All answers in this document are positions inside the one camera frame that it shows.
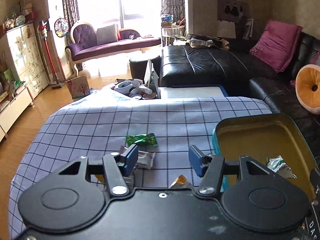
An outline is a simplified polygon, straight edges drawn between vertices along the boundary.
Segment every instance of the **window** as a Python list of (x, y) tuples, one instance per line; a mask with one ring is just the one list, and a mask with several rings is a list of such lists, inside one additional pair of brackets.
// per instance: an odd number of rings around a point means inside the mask
[(80, 20), (96, 29), (117, 22), (141, 35), (159, 35), (161, 0), (78, 0)]

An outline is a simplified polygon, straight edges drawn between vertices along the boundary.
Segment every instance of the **tree drawing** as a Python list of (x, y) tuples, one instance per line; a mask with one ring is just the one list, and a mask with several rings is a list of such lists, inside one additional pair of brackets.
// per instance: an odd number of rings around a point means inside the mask
[(78, 86), (78, 92), (82, 92), (84, 96), (86, 95), (88, 90), (89, 90), (89, 88), (85, 84), (80, 84)]

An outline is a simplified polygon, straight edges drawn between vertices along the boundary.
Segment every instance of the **black leather sofa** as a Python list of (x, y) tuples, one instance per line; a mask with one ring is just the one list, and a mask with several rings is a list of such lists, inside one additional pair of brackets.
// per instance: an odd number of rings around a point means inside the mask
[(320, 159), (320, 116), (305, 110), (299, 103), (295, 80), (300, 68), (310, 64), (320, 49), (320, 40), (301, 33), (295, 54), (282, 73), (249, 54), (257, 41), (227, 39), (230, 50), (193, 49), (190, 46), (164, 47), (160, 86), (222, 85), (229, 96), (263, 100), (273, 113), (284, 113), (297, 124), (312, 154)]

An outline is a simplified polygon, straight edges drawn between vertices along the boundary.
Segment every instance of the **gray pillow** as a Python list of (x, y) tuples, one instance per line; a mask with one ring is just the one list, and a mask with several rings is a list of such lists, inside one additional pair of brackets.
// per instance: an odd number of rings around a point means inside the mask
[(107, 44), (115, 41), (118, 41), (117, 25), (115, 23), (103, 28), (99, 28), (97, 30), (98, 45)]

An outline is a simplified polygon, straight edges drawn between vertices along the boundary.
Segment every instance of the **black stool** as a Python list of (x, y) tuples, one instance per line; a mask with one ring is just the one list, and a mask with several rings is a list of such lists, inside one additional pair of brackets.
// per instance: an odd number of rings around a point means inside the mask
[(129, 59), (130, 72), (132, 78), (144, 79), (146, 73), (148, 59), (151, 59), (153, 68), (160, 75), (161, 58), (159, 54), (142, 53)]

